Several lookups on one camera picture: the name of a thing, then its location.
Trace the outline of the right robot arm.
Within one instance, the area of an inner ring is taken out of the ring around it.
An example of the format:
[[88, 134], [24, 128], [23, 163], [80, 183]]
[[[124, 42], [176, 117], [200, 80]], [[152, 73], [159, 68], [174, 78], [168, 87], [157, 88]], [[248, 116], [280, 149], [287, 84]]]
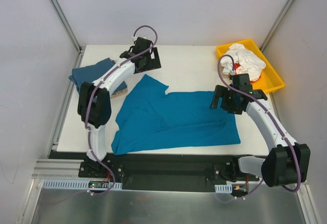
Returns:
[[216, 85], [211, 108], [220, 107], [224, 111], [241, 115], [247, 113], [253, 120], [265, 143], [269, 154], [265, 158], [253, 155], [237, 157], [230, 167], [230, 175], [242, 180], [247, 174], [258, 176], [267, 186], [295, 184], [295, 191], [306, 181], [311, 151], [307, 144], [298, 143], [282, 126], [261, 89], [254, 89], [248, 74], [231, 76], [231, 84]]

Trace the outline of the teal t-shirt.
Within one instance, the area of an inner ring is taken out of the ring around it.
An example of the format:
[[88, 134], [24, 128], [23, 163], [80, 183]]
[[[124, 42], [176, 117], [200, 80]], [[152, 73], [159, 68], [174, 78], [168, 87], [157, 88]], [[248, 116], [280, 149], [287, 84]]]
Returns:
[[119, 127], [111, 144], [115, 155], [178, 147], [237, 145], [236, 119], [211, 108], [213, 91], [171, 92], [144, 75], [116, 116]]

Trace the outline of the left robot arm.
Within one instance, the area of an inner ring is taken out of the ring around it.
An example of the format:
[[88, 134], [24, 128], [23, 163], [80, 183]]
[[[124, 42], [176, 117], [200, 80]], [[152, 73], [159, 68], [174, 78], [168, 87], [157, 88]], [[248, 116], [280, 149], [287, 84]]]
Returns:
[[133, 42], [105, 74], [80, 87], [77, 112], [84, 122], [88, 140], [83, 168], [96, 177], [110, 174], [104, 159], [107, 155], [105, 127], [112, 114], [111, 95], [130, 76], [161, 68], [156, 41], [134, 36]]

